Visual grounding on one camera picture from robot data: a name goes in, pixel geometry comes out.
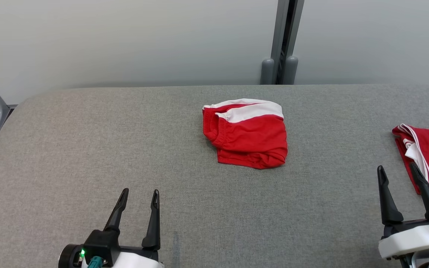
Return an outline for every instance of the white striped trim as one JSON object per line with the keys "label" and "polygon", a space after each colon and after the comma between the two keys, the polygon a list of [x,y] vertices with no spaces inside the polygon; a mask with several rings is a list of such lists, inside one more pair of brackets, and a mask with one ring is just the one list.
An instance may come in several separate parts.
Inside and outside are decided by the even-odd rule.
{"label": "white striped trim", "polygon": [[237,100],[227,100],[225,102],[220,102],[215,105],[205,105],[203,106],[203,110],[205,108],[219,108],[226,105],[253,105],[256,103],[274,103],[268,100],[256,100],[256,99],[237,99]]}
{"label": "white striped trim", "polygon": [[237,123],[244,120],[252,119],[253,117],[260,117],[262,115],[268,114],[277,115],[278,117],[282,117],[284,119],[281,105],[278,105],[274,102],[247,105],[240,108],[230,109],[227,112],[216,113],[216,115],[226,119],[226,121],[230,123]]}
{"label": "white striped trim", "polygon": [[399,126],[398,126],[398,129],[400,129],[401,131],[403,131],[403,132],[405,132],[405,133],[408,133],[408,134],[410,134],[412,137],[413,137],[413,139],[415,140],[415,143],[416,143],[416,146],[417,146],[417,148],[418,148],[418,151],[419,151],[419,153],[420,153],[420,155],[422,156],[422,162],[423,162],[423,166],[424,166],[424,171],[425,171],[425,173],[426,174],[424,174],[424,176],[426,176],[426,178],[427,178],[427,180],[428,180],[428,182],[429,182],[429,166],[428,166],[428,163],[426,162],[426,160],[425,160],[425,157],[423,156],[423,153],[422,153],[422,148],[420,147],[420,143],[419,143],[419,140],[418,140],[418,136],[417,136],[417,134],[415,133],[415,131],[409,126],[409,125],[407,125],[407,124],[400,124]]}

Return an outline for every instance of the gray fabric tabletop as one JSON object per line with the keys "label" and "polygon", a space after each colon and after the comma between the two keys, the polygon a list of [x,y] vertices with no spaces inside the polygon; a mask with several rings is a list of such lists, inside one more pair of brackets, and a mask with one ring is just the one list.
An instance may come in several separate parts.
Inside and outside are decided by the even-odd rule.
{"label": "gray fabric tabletop", "polygon": [[[286,164],[217,163],[201,107],[283,107]],[[139,246],[160,190],[168,268],[400,267],[378,253],[376,167],[405,219],[421,218],[391,129],[429,128],[429,87],[195,86],[60,90],[19,105],[0,132],[0,267],[56,267],[130,189],[120,244]]]}

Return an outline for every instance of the teal connector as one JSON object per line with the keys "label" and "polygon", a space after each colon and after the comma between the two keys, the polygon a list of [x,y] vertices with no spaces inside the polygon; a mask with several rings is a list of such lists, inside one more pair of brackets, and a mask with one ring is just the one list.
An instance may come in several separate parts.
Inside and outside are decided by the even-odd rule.
{"label": "teal connector", "polygon": [[87,268],[102,268],[102,265],[104,265],[104,260],[99,256],[94,256],[90,260],[89,266]]}

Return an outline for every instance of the robotic arm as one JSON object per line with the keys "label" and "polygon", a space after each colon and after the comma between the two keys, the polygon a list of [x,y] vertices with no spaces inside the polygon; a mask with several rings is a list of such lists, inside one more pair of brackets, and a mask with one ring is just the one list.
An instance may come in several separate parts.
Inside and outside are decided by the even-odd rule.
{"label": "robotic arm", "polygon": [[410,164],[410,169],[422,194],[425,219],[403,221],[388,188],[385,170],[379,166],[378,190],[385,227],[378,250],[382,258],[400,260],[402,268],[429,268],[429,183],[415,163]]}
{"label": "robotic arm", "polygon": [[160,249],[160,194],[153,192],[152,213],[142,247],[119,246],[121,214],[127,205],[125,188],[112,210],[104,230],[94,230],[84,244],[65,246],[58,268],[164,268],[158,262]]}

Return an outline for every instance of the white wall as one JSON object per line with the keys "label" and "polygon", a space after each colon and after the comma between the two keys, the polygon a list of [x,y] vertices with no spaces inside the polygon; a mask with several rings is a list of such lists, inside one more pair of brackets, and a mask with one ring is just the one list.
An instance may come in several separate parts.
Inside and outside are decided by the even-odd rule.
{"label": "white wall", "polygon": [[0,0],[0,95],[258,84],[277,0]]}
{"label": "white wall", "polygon": [[429,84],[429,0],[305,0],[297,84]]}

